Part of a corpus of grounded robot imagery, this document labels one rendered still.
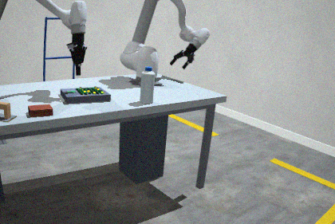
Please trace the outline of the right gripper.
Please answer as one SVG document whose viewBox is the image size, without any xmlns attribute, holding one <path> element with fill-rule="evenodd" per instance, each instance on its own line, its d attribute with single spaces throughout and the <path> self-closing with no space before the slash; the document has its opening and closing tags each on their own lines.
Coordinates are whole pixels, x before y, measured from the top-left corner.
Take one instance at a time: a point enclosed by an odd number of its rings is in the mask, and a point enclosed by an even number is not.
<svg viewBox="0 0 335 224">
<path fill-rule="evenodd" d="M 84 62 L 85 58 L 85 51 L 87 49 L 86 46 L 84 46 L 85 41 L 85 34 L 84 33 L 74 33 L 72 34 L 72 42 L 77 41 L 78 46 L 69 49 L 73 63 L 76 66 L 76 76 L 81 75 L 81 63 Z"/>
</svg>

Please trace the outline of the grey bottle with blue cap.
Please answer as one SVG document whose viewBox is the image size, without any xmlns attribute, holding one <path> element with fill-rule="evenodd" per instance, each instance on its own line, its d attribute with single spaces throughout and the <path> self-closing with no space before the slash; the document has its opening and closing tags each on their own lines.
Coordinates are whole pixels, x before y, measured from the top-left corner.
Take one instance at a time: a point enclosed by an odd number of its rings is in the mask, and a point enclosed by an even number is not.
<svg viewBox="0 0 335 224">
<path fill-rule="evenodd" d="M 145 67 L 145 71 L 141 73 L 140 103 L 153 103 L 154 84 L 155 73 L 152 71 L 152 67 Z"/>
</svg>

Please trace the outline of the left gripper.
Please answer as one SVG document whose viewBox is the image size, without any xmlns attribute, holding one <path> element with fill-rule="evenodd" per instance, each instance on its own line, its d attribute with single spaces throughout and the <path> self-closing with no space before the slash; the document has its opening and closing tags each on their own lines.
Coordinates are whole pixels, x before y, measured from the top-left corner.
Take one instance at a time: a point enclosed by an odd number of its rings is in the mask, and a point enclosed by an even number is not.
<svg viewBox="0 0 335 224">
<path fill-rule="evenodd" d="M 177 59 L 181 57 L 187 57 L 187 62 L 183 65 L 183 69 L 185 69 L 190 63 L 192 63 L 194 58 L 194 52 L 196 51 L 196 47 L 193 44 L 190 44 L 185 51 L 181 51 L 174 56 L 174 59 L 170 62 L 170 65 L 173 65 Z M 191 54 L 191 55 L 190 55 Z"/>
</svg>

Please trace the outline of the grey switch panel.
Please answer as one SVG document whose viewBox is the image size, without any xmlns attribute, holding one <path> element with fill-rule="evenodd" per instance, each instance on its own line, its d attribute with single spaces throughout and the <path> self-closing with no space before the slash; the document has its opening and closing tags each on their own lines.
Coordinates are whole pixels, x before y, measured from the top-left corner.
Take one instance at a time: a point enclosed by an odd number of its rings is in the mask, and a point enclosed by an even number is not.
<svg viewBox="0 0 335 224">
<path fill-rule="evenodd" d="M 67 104 L 111 101 L 111 94 L 103 90 L 101 87 L 97 88 L 96 86 L 91 89 L 82 87 L 61 88 L 61 95 Z"/>
</svg>

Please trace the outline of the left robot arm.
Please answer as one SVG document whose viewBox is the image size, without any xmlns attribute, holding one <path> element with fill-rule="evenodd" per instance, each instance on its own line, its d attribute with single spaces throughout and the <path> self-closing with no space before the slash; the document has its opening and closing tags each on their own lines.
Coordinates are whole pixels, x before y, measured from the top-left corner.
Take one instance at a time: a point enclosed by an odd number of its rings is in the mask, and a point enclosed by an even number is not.
<svg viewBox="0 0 335 224">
<path fill-rule="evenodd" d="M 162 86 L 163 84 L 157 81 L 157 73 L 159 66 L 158 53 L 155 48 L 145 46 L 145 39 L 148 34 L 149 26 L 159 0 L 145 0 L 143 8 L 137 22 L 136 30 L 130 41 L 120 55 L 121 63 L 128 69 L 136 71 L 136 79 L 131 80 L 132 84 L 140 86 L 141 73 L 145 71 L 145 67 L 152 67 L 155 73 L 154 86 Z M 181 29 L 179 36 L 182 40 L 190 42 L 196 47 L 196 50 L 206 42 L 210 36 L 210 32 L 206 28 L 193 31 L 190 26 L 185 23 L 186 7 L 183 0 L 171 0 L 179 10 L 179 27 Z"/>
</svg>

